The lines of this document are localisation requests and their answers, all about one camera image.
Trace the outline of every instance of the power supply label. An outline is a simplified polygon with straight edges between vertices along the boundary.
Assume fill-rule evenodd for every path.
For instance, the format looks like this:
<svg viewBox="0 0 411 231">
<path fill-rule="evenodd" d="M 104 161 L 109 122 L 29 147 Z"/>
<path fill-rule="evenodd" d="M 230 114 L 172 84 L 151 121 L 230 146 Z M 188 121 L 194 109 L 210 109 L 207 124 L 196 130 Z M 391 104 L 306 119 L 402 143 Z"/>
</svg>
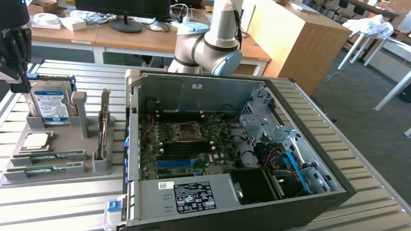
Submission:
<svg viewBox="0 0 411 231">
<path fill-rule="evenodd" d="M 178 212 L 180 214 L 218 208 L 210 181 L 190 184 L 175 184 L 173 193 Z"/>
<path fill-rule="evenodd" d="M 35 91 L 35 99 L 41 117 L 48 121 L 68 120 L 67 106 L 61 91 Z"/>
</svg>

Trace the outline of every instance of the slatted metal table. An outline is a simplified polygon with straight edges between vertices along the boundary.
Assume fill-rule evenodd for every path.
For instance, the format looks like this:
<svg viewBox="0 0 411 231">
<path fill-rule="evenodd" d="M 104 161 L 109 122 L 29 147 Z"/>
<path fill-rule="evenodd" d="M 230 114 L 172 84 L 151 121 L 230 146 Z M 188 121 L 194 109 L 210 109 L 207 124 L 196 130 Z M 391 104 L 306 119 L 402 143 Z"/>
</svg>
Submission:
<svg viewBox="0 0 411 231">
<path fill-rule="evenodd" d="M 0 186 L 0 230 L 103 230 L 108 198 L 121 194 L 125 127 L 124 72 L 131 67 L 45 60 L 31 64 L 33 73 L 75 74 L 77 90 L 88 95 L 85 110 L 96 115 L 103 88 L 112 90 L 109 110 L 116 117 L 113 172 L 107 176 Z M 358 194 L 335 210 L 323 213 L 306 230 L 411 231 L 411 209 L 375 171 L 318 106 L 288 79 L 272 80 L 286 100 L 350 179 Z M 21 94 L 8 93 L 0 103 L 0 171 L 8 165 L 25 126 L 28 107 Z"/>
</svg>

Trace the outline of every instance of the monitor stand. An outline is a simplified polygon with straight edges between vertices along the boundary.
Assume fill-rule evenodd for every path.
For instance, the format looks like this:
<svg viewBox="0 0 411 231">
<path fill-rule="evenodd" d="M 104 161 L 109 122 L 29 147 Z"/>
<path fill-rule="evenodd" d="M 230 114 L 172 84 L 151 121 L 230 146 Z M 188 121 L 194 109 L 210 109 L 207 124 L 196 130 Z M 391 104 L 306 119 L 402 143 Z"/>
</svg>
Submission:
<svg viewBox="0 0 411 231">
<path fill-rule="evenodd" d="M 124 19 L 116 19 L 109 22 L 109 27 L 123 33 L 136 33 L 140 32 L 141 26 L 137 22 L 127 20 L 127 16 L 124 15 Z"/>
</svg>

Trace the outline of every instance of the green circuit board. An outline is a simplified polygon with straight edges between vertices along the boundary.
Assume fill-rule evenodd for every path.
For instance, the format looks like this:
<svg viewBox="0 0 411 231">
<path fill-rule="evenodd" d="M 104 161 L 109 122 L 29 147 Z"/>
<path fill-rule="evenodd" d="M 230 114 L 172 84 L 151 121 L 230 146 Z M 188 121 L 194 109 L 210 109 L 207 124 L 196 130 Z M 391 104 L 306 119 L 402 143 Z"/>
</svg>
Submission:
<svg viewBox="0 0 411 231">
<path fill-rule="evenodd" d="M 155 119 L 152 125 L 151 117 L 141 116 L 139 124 L 143 137 L 140 156 L 143 180 L 222 174 L 227 170 L 235 169 L 238 155 L 235 145 L 228 137 L 230 126 L 224 128 L 220 136 L 220 130 L 228 121 L 230 119 L 226 119 L 220 114 L 204 114 L 203 120 L 198 122 L 202 132 L 200 141 L 208 143 L 212 141 L 211 146 L 215 147 L 215 150 L 207 153 L 194 154 L 191 159 L 195 159 L 195 161 L 190 167 L 157 167 L 157 157 L 163 155 L 161 148 L 164 144 L 179 142 L 175 140 L 175 123 L 159 122 Z"/>
</svg>

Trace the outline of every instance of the robotic arm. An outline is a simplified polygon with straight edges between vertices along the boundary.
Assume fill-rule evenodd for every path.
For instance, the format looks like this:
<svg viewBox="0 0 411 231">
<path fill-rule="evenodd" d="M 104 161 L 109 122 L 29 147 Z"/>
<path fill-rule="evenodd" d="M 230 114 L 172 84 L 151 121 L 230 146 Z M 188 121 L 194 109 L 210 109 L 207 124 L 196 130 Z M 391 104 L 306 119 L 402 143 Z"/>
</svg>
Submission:
<svg viewBox="0 0 411 231">
<path fill-rule="evenodd" d="M 243 0 L 215 1 L 210 28 L 195 22 L 182 24 L 169 72 L 200 74 L 206 68 L 218 76 L 234 73 L 242 61 L 242 3 Z"/>
<path fill-rule="evenodd" d="M 32 31 L 25 0 L 0 1 L 0 80 L 16 93 L 28 93 L 27 63 L 31 61 Z"/>
</svg>

